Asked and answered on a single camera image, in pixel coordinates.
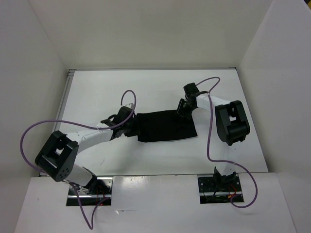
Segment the black skirt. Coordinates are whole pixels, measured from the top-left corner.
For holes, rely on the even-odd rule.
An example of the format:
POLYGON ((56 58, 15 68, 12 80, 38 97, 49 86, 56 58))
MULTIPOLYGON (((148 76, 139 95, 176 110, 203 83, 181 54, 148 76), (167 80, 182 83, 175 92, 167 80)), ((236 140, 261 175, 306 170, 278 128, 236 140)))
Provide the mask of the black skirt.
POLYGON ((193 119, 179 116, 176 110, 139 113, 137 121, 140 142, 176 141, 197 136, 193 119))

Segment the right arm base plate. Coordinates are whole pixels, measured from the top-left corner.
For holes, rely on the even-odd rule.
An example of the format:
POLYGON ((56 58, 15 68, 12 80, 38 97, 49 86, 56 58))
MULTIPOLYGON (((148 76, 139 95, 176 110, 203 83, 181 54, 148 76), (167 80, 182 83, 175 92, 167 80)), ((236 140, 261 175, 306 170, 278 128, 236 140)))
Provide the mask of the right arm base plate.
POLYGON ((238 176, 233 183, 227 184, 224 188, 216 187, 212 175, 198 176, 197 181, 201 204, 230 203, 232 197, 234 197, 233 202, 244 202, 238 176))

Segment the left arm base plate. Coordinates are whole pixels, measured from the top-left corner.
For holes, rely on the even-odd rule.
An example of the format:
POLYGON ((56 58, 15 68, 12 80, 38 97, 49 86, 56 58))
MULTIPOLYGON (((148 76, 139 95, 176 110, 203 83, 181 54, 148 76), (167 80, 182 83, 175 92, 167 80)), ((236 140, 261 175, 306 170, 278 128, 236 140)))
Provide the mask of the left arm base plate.
POLYGON ((66 206, 79 206, 77 195, 82 206, 111 206, 113 177, 98 177, 95 184, 86 189, 77 184, 69 186, 66 206))

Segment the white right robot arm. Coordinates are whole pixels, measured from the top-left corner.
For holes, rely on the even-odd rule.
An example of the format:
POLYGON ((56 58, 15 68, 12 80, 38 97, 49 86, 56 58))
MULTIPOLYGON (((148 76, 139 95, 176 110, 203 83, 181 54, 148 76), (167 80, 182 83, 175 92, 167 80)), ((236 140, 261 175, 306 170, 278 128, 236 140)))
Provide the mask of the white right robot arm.
POLYGON ((228 101, 212 96, 208 92, 197 92, 180 99, 177 114, 190 118, 195 109, 204 109, 210 112, 210 123, 207 138, 207 158, 216 163, 213 172, 213 185, 219 191, 225 190, 236 178, 236 167, 247 170, 237 163, 237 149, 250 134, 250 125, 239 100, 228 101), (218 138, 222 141, 225 150, 222 156, 211 158, 210 146, 212 126, 216 125, 218 138))

